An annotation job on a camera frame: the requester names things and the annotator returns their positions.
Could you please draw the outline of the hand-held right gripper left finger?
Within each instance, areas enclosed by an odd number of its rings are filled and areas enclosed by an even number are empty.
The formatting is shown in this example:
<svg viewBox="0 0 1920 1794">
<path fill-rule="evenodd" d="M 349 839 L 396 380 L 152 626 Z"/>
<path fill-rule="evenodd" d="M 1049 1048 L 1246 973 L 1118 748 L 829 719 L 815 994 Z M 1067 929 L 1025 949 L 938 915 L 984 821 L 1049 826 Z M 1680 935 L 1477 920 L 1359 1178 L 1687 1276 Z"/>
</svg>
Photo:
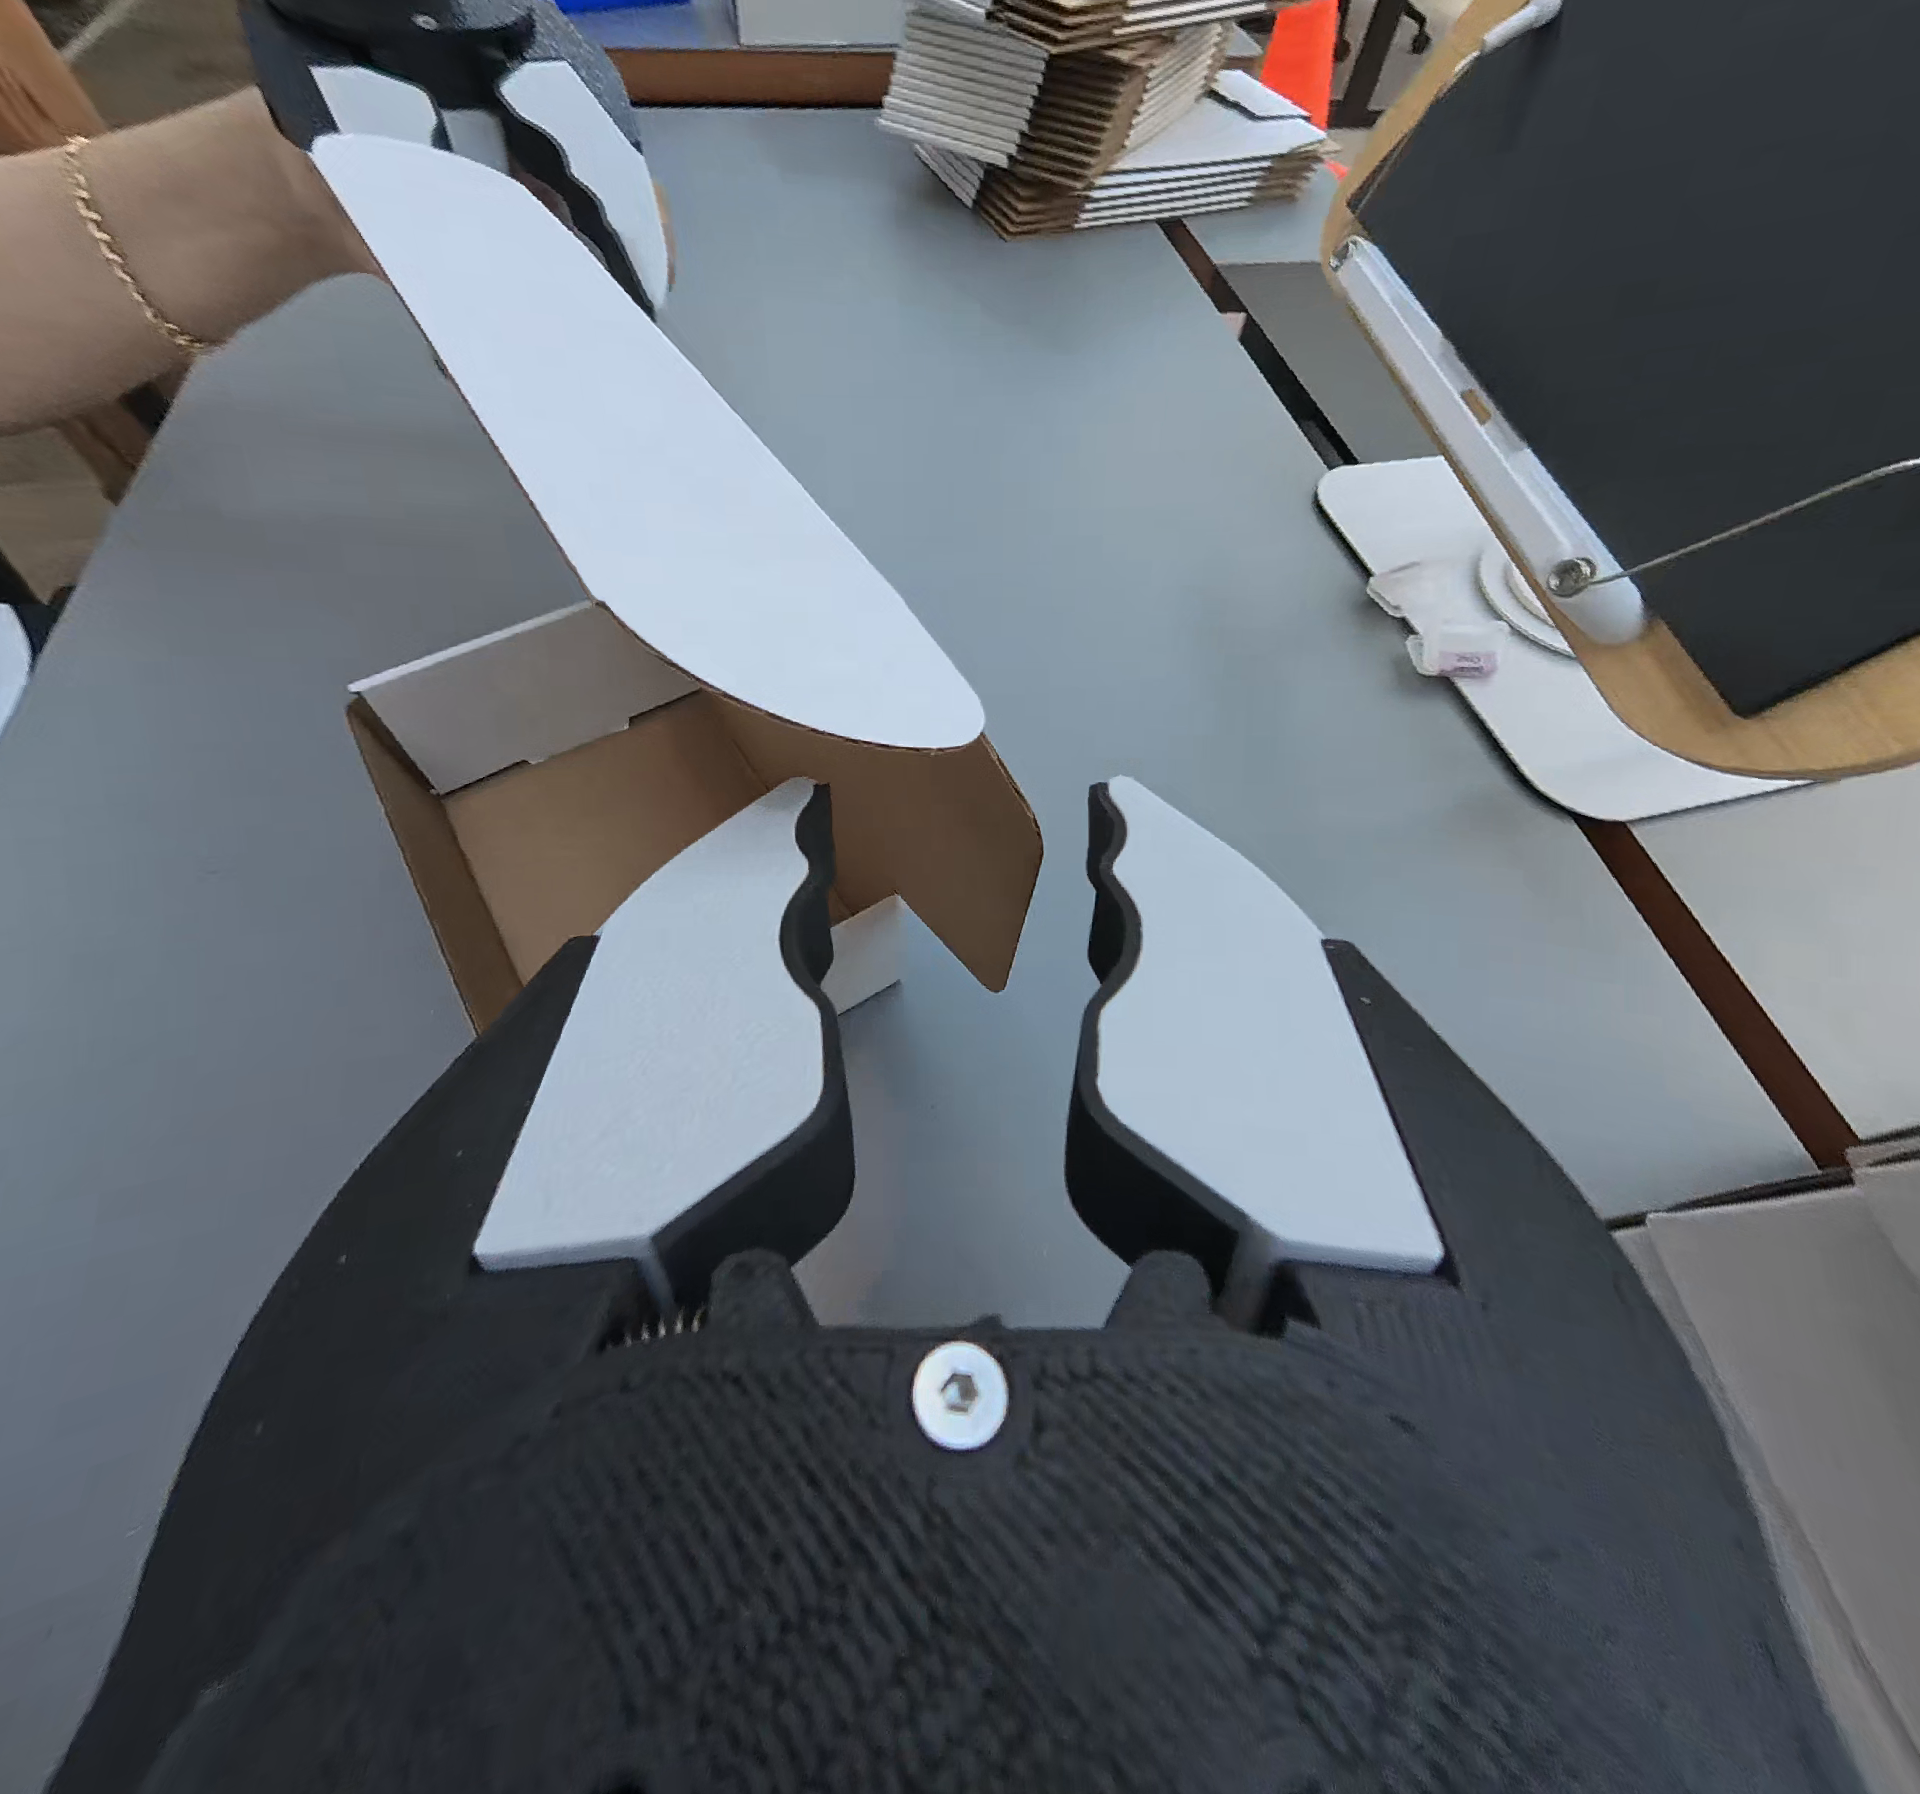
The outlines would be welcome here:
<svg viewBox="0 0 1920 1794">
<path fill-rule="evenodd" d="M 658 1323 L 722 1266 L 785 1263 L 845 1217 L 852 1100 L 828 897 L 831 799 L 801 777 L 600 927 L 472 1247 L 489 1276 L 627 1262 Z"/>
</svg>

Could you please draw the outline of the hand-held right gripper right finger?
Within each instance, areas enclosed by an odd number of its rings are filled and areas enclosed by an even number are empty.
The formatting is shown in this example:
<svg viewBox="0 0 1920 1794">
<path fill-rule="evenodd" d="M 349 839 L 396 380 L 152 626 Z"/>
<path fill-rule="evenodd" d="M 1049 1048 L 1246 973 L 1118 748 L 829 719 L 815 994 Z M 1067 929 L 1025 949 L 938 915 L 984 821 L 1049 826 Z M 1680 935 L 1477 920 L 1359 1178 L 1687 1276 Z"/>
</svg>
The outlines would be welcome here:
<svg viewBox="0 0 1920 1794">
<path fill-rule="evenodd" d="M 1293 1269 L 1437 1278 L 1445 1240 L 1321 929 L 1134 777 L 1098 782 L 1087 818 L 1084 1229 L 1128 1263 L 1188 1255 L 1240 1328 Z"/>
</svg>

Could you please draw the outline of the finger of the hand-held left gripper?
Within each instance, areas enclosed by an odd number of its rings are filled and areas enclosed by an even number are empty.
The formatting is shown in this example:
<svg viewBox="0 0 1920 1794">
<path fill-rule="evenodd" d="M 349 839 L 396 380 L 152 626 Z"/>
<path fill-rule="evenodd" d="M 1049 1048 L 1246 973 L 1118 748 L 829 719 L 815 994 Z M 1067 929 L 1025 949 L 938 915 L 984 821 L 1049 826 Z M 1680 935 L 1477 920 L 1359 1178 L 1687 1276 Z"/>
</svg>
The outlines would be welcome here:
<svg viewBox="0 0 1920 1794">
<path fill-rule="evenodd" d="M 648 316 L 670 296 L 668 215 L 606 59 L 529 59 L 493 90 L 508 172 L 552 203 Z"/>
<path fill-rule="evenodd" d="M 323 140 L 347 136 L 381 137 L 420 150 L 447 151 L 438 105 L 420 85 L 366 66 L 318 65 L 311 69 L 325 121 L 310 151 Z"/>
</svg>

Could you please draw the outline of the white cardboard box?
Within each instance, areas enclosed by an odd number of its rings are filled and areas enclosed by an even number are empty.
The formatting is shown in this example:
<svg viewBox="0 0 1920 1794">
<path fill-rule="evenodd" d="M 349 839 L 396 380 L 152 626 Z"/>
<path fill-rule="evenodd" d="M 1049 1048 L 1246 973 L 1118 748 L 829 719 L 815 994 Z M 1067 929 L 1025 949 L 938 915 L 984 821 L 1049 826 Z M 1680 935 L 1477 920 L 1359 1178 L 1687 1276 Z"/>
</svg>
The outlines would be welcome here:
<svg viewBox="0 0 1920 1794">
<path fill-rule="evenodd" d="M 900 976 L 900 909 L 1001 991 L 1043 835 L 900 592 L 513 179 L 355 134 L 317 163 L 581 588 L 351 686 L 472 1024 L 792 780 L 831 792 L 835 1006 Z"/>
</svg>

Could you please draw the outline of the person's left forearm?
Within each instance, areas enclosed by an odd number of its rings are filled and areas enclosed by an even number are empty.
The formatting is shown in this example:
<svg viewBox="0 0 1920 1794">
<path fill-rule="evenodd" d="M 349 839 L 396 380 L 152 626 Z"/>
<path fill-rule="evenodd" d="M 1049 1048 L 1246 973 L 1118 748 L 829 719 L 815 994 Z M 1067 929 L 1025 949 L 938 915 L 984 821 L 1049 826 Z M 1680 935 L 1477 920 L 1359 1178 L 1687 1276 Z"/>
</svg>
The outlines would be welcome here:
<svg viewBox="0 0 1920 1794">
<path fill-rule="evenodd" d="M 379 274 L 256 90 L 2 163 L 2 429 L 162 383 L 327 279 Z"/>
</svg>

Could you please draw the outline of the pile of flat cardboard sheets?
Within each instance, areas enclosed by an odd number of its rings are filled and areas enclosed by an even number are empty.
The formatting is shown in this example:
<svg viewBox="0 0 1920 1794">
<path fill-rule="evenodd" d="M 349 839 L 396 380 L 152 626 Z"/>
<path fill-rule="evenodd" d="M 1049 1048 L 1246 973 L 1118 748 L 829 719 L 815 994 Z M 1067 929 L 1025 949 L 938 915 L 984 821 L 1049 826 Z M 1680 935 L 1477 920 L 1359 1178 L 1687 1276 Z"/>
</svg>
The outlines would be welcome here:
<svg viewBox="0 0 1920 1794">
<path fill-rule="evenodd" d="M 1329 136 L 1229 45 L 1320 3 L 901 0 L 877 124 L 1007 241 L 1293 202 Z"/>
</svg>

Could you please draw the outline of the stack of white boxes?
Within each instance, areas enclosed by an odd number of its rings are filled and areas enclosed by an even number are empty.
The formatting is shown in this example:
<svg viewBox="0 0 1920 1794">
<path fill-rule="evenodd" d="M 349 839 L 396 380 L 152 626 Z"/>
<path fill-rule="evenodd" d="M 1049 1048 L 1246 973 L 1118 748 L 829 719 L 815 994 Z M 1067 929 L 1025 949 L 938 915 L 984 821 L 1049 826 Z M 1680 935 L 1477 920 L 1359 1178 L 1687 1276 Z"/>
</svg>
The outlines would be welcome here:
<svg viewBox="0 0 1920 1794">
<path fill-rule="evenodd" d="M 1919 1156 L 1626 1225 L 1869 1789 L 1919 1787 Z"/>
</svg>

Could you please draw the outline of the orange traffic cone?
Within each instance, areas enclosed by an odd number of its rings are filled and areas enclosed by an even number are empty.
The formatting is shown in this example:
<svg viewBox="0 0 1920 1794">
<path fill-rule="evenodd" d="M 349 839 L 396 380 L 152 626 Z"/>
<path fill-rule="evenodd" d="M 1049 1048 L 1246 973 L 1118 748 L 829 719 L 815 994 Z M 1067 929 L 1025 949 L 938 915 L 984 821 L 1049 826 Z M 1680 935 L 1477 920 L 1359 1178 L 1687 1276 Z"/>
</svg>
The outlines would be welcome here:
<svg viewBox="0 0 1920 1794">
<path fill-rule="evenodd" d="M 1320 128 L 1332 126 L 1332 74 L 1338 0 L 1284 0 L 1268 35 L 1257 76 Z"/>
</svg>

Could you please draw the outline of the wooden book stand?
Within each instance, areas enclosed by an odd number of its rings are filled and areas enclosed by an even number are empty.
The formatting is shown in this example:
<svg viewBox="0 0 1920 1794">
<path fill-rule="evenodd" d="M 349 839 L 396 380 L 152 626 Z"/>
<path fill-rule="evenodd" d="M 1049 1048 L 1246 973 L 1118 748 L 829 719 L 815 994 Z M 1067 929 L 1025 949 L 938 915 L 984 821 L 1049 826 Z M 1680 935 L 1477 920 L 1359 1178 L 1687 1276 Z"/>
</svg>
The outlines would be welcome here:
<svg viewBox="0 0 1920 1794">
<path fill-rule="evenodd" d="M 1323 238 L 1612 715 L 1916 765 L 1919 0 L 1475 0 Z"/>
</svg>

